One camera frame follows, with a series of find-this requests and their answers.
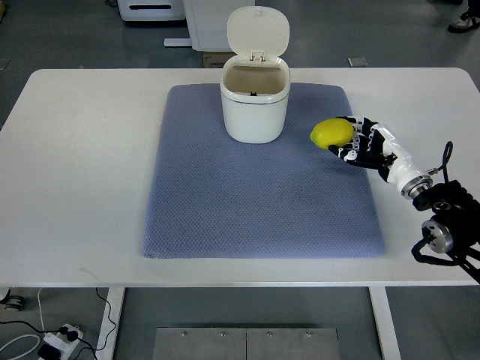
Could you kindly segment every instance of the blue mat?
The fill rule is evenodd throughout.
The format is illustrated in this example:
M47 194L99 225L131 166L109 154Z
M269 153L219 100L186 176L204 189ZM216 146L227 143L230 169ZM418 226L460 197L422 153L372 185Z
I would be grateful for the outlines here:
M224 127L218 84L171 89L146 209L151 258L375 257L384 251L364 169L310 141L351 115L342 88L293 83L282 134L244 144Z

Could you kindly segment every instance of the person's foot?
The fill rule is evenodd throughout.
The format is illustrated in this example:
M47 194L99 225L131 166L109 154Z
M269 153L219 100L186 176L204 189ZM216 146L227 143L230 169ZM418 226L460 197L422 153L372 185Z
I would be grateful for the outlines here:
M450 32L462 33L477 29L480 26L480 16L473 16L470 11L462 13L458 19L448 26Z

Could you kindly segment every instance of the trash bin lid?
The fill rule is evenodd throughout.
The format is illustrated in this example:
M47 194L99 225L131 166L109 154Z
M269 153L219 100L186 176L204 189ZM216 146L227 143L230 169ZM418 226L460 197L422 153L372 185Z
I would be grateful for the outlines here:
M250 57L252 52L264 52L266 59L273 59L287 49L290 25L278 10L245 6L230 15L226 32L236 54Z

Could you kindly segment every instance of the table leg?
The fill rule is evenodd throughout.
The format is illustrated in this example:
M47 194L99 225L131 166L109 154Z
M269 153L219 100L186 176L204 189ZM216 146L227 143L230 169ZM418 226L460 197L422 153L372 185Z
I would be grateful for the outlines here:
M373 315L384 360L401 360L397 335L390 313L389 300L384 286L370 286Z
M115 350L115 343L117 338L117 333L120 326L120 314L122 313L123 298L125 295L124 287L110 287L108 289L108 296L106 300L112 305L112 310L110 312L110 319L117 324L115 330L113 329L113 324L108 319L109 306L105 304L105 310L103 312L102 326L100 328L100 334L98 335L98 344L97 349L102 348L105 345L105 348L97 351L98 360L113 360L113 351Z

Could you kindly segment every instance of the yellow lemon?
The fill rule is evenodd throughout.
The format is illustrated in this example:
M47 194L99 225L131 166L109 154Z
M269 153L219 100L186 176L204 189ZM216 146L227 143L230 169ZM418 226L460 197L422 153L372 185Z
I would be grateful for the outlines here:
M322 149L330 145L344 146L353 138L353 126L344 118L327 118L317 124L310 139Z

